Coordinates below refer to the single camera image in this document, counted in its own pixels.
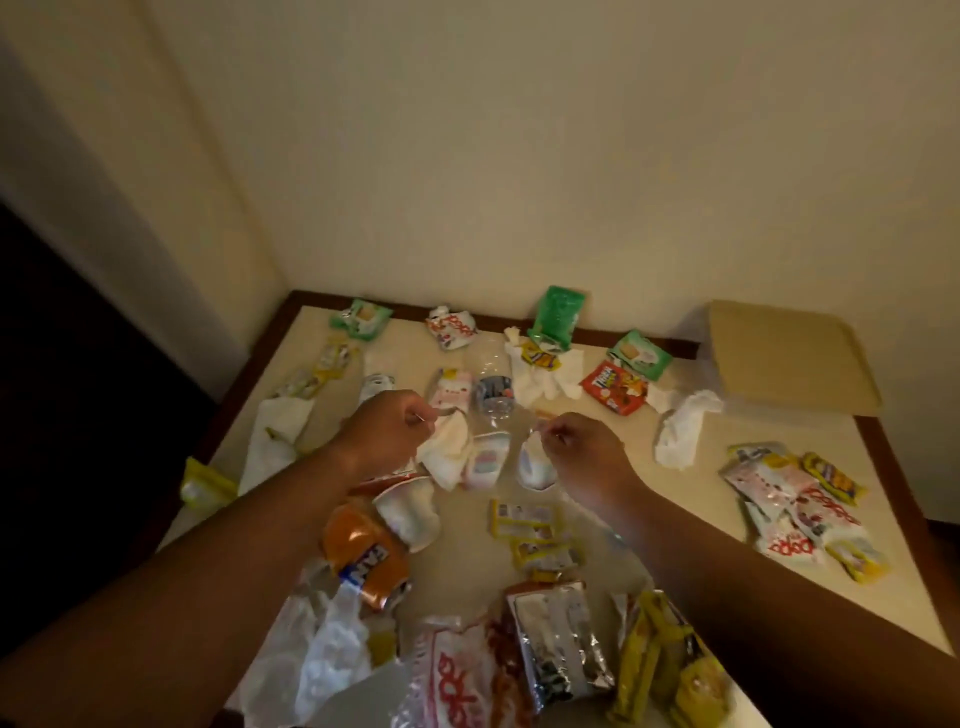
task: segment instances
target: plastic bottle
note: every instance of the plastic bottle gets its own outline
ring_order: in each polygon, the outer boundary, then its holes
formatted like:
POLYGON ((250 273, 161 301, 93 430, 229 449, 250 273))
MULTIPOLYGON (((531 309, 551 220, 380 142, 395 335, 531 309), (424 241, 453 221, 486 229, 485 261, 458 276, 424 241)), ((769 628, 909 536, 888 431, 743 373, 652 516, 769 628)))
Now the plastic bottle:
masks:
POLYGON ((477 334, 467 349, 468 367, 476 377, 473 389, 477 411, 492 425, 505 426, 514 412, 514 388, 510 357, 499 334, 477 334))

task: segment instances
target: green snack wrapper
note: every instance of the green snack wrapper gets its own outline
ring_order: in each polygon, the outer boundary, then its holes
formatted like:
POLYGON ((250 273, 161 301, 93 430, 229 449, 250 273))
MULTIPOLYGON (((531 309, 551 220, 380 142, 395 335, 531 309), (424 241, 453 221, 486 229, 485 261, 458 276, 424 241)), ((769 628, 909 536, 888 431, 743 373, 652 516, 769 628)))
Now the green snack wrapper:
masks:
POLYGON ((330 316, 330 325, 334 328, 345 328, 351 339, 371 341, 387 325, 387 320, 393 313, 391 308, 353 299, 350 308, 330 316))
POLYGON ((580 309, 586 296, 569 288, 551 285, 540 299, 537 320, 527 336, 545 352, 565 352, 573 341, 580 309))
POLYGON ((673 356, 645 339, 636 329, 628 331, 616 342, 610 353, 650 381, 657 381, 667 364, 673 361, 673 356))

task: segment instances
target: table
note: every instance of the table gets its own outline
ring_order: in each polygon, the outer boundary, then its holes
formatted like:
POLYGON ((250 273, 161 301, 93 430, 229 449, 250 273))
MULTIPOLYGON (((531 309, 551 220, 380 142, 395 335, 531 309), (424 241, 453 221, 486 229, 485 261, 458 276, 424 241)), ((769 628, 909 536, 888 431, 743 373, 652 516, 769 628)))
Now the table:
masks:
MULTIPOLYGON (((330 313, 347 304, 348 299, 342 297, 307 292, 291 294, 225 398, 199 448, 199 457, 222 473, 239 478, 257 405, 287 375, 317 357, 329 331, 330 313)), ((439 349, 422 322, 426 309, 391 306, 396 311, 395 319, 376 344, 396 353, 397 387, 422 392, 438 367, 459 366, 464 352, 439 349)), ((516 324, 526 329, 522 322, 477 318, 484 330, 500 331, 516 324)), ((611 332, 578 331, 575 346, 585 352, 585 372, 592 370, 616 338, 618 335, 611 332)), ((695 345, 677 341, 666 341, 663 345, 675 355, 688 358, 677 359, 661 383, 668 387, 694 387, 699 376, 698 366, 692 361, 695 345)), ((344 379, 326 385, 318 395, 300 445, 311 449, 324 443, 336 431, 340 420, 355 408, 360 370, 360 366, 353 364, 344 379)), ((951 652, 960 644, 956 620, 960 599, 933 553, 919 508, 906 488, 877 421, 831 413, 785 411, 707 415, 695 465, 678 472, 653 461, 659 416, 650 407, 621 418, 586 395, 580 400, 560 398, 552 402, 543 400, 540 404, 547 411, 579 411, 606 422, 624 441, 636 471, 652 488, 739 541, 746 541, 749 536, 742 507, 733 488, 717 475, 727 460, 725 447, 741 442, 782 440, 795 451, 819 452, 869 488, 857 516, 888 556, 893 570, 867 586, 853 582, 840 565, 830 559, 819 569, 798 569, 798 572, 940 649, 951 652)), ((507 468, 511 466, 512 462, 508 462, 507 468)), ((556 497, 557 490, 531 494, 505 477, 501 477, 500 487, 503 497, 527 502, 556 497)), ((439 488, 436 490, 435 503, 444 532, 437 543, 411 558, 415 588, 398 608, 401 629, 426 615, 475 615, 519 577, 510 563, 509 549, 487 533, 490 495, 460 490, 448 494, 439 488)), ((182 509, 163 543, 169 543, 202 516, 182 509)), ((607 594, 635 590, 644 584, 646 572, 631 552, 617 546, 597 527, 579 522, 577 529, 587 542, 588 563, 584 576, 590 591, 590 610, 605 652, 613 655, 616 624, 607 594)), ((386 682, 393 682, 392 688, 399 694, 402 680, 403 675, 399 673, 386 682)), ((380 705, 377 710, 385 715, 392 699, 390 692, 390 686, 379 686, 373 691, 369 683, 364 683, 343 693, 344 700, 331 701, 331 706, 339 702, 351 706, 351 710, 359 710, 366 704, 369 710, 370 701, 364 701, 363 696, 377 694, 380 696, 376 701, 380 705)), ((550 724, 583 723, 584 716, 599 715, 597 706, 587 705, 566 710, 561 716, 551 716, 550 724)), ((351 717, 359 724, 353 714, 351 717)))

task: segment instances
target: red snack wrapper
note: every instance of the red snack wrapper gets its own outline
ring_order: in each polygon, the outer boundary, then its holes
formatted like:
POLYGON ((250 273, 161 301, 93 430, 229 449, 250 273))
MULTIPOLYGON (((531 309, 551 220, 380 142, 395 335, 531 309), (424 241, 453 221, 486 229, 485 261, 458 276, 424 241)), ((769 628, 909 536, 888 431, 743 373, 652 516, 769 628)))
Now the red snack wrapper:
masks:
POLYGON ((618 415, 629 415, 646 401, 647 382, 609 360, 600 362, 580 385, 618 415))

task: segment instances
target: wall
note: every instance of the wall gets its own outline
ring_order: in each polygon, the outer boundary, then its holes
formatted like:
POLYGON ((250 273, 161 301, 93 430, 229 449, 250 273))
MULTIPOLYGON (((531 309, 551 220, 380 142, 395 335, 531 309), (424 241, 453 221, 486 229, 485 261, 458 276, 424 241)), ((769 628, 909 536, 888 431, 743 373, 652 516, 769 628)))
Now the wall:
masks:
POLYGON ((0 195, 214 397, 287 286, 127 0, 0 0, 0 195))
POLYGON ((295 287, 841 314, 960 521, 960 4, 147 0, 295 287))

